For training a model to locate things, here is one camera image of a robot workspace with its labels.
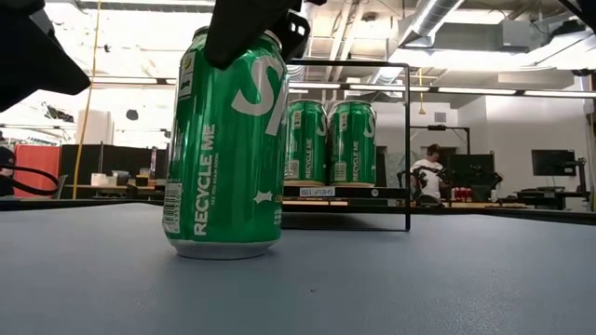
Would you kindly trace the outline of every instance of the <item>red panel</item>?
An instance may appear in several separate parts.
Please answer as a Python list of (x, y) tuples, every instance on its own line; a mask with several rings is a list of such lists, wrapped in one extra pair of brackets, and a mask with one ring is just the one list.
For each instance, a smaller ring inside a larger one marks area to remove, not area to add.
[[(58, 178), (60, 168), (60, 147), (17, 144), (15, 155), (17, 156), (17, 166), (36, 168)], [(22, 182), (27, 186), (42, 190), (49, 190), (56, 187), (52, 181), (31, 172), (15, 171), (15, 180)], [(28, 194), (15, 188), (15, 196), (33, 197), (38, 195)]]

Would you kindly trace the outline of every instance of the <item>computer monitor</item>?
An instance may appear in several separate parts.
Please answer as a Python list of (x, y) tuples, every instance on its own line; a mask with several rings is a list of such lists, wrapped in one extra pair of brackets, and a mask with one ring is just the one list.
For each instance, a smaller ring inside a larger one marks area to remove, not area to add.
[(537, 177), (575, 177), (573, 150), (533, 150), (532, 168)]
[(492, 185), (494, 183), (494, 155), (452, 154), (445, 165), (453, 187)]

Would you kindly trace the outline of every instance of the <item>desk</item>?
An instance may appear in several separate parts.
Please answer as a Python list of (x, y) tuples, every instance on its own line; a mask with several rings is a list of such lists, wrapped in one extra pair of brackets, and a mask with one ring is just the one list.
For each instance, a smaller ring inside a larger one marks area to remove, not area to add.
[[(449, 207), (449, 204), (443, 203), (445, 207)], [(486, 202), (486, 203), (461, 203), (453, 202), (451, 208), (527, 208), (524, 204), (503, 204), (502, 206), (497, 203)]]
[(291, 230), (260, 258), (195, 261), (161, 210), (3, 212), (0, 334), (596, 333), (594, 227), (414, 216), (411, 233)]
[(518, 199), (526, 205), (537, 208), (565, 210), (567, 198), (585, 198), (580, 192), (552, 192), (552, 191), (520, 191)]
[[(64, 187), (68, 187), (68, 188), (74, 188), (74, 185), (64, 185)], [(77, 189), (90, 189), (90, 190), (106, 190), (106, 191), (126, 191), (128, 186), (107, 186), (107, 185), (103, 185), (103, 186), (93, 186), (93, 185), (76, 185)], [(137, 189), (139, 189), (139, 191), (143, 190), (143, 191), (153, 191), (155, 189), (155, 186), (137, 186)]]

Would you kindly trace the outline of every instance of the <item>white wall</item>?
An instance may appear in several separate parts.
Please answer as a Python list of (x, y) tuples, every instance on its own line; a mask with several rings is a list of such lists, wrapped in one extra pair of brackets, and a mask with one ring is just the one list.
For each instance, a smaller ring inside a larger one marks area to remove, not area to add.
[[(389, 153), (403, 153), (405, 149), (405, 107), (402, 103), (375, 102), (372, 107), (377, 112), (376, 123), (376, 143), (379, 146), (386, 146)], [(424, 110), (426, 114), (420, 114), (420, 103), (412, 103), (410, 117), (412, 126), (436, 125), (435, 112), (447, 113), (446, 126), (457, 126), (457, 111), (452, 110), (449, 103), (425, 103)], [(414, 152), (419, 152), (420, 148), (427, 147), (430, 144), (438, 143), (444, 147), (457, 147), (464, 151), (466, 144), (460, 140), (451, 130), (448, 131), (428, 131), (421, 129), (412, 140), (411, 147)]]
[[(535, 177), (532, 150), (571, 149), (576, 151), (576, 158), (587, 157), (582, 100), (482, 97), (459, 109), (458, 122), (461, 127), (470, 127), (473, 154), (494, 151), (495, 169), (505, 179), (497, 190), (499, 196), (555, 184), (574, 191), (579, 185), (579, 177), (555, 177), (554, 182), (552, 178)], [(569, 202), (569, 208), (576, 208)]]
[(470, 128), (470, 151), (472, 154), (488, 154), (488, 131), (486, 119), (486, 98), (480, 97), (457, 111), (460, 127)]

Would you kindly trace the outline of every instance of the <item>barcode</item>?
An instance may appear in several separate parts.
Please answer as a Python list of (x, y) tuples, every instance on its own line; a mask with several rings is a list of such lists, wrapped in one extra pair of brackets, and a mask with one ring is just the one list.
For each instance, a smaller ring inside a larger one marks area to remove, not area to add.
[(298, 179), (300, 177), (300, 161), (292, 159), (286, 166), (286, 179)]
[(302, 126), (302, 112), (295, 112), (291, 123), (294, 129), (300, 129)]
[(161, 224), (168, 233), (180, 232), (180, 203), (183, 195), (181, 183), (166, 184), (164, 197), (164, 216)]
[(347, 131), (347, 113), (339, 114), (339, 131)]
[(333, 176), (335, 181), (347, 181), (346, 180), (347, 166), (345, 162), (335, 163), (333, 166)]

